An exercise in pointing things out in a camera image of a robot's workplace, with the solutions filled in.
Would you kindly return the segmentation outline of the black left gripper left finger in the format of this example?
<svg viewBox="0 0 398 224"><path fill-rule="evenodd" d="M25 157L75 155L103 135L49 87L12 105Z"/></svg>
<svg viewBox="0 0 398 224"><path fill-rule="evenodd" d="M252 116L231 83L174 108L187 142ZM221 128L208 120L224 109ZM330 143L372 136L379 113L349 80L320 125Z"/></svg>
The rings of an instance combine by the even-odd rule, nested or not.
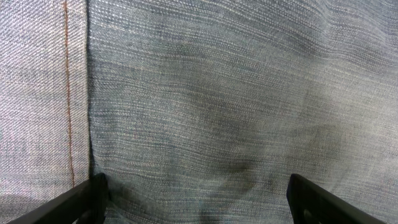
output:
<svg viewBox="0 0 398 224"><path fill-rule="evenodd" d="M103 224L108 181L99 173L9 224Z"/></svg>

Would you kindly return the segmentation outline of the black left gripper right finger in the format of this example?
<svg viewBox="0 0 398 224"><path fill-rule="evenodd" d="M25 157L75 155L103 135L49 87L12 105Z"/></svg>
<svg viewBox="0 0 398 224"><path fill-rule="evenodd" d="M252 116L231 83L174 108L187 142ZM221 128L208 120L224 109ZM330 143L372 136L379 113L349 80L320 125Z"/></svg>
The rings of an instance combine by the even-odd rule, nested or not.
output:
<svg viewBox="0 0 398 224"><path fill-rule="evenodd" d="M292 174L287 201L294 224L385 224L299 174Z"/></svg>

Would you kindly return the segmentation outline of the light blue denim shorts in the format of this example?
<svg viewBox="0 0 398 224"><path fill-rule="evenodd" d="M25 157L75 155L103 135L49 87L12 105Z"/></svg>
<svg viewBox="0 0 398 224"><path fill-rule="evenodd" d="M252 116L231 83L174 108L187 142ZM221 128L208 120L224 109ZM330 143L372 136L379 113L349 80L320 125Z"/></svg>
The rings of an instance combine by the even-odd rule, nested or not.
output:
<svg viewBox="0 0 398 224"><path fill-rule="evenodd" d="M106 223L397 222L396 1L1 1L1 222L104 173Z"/></svg>

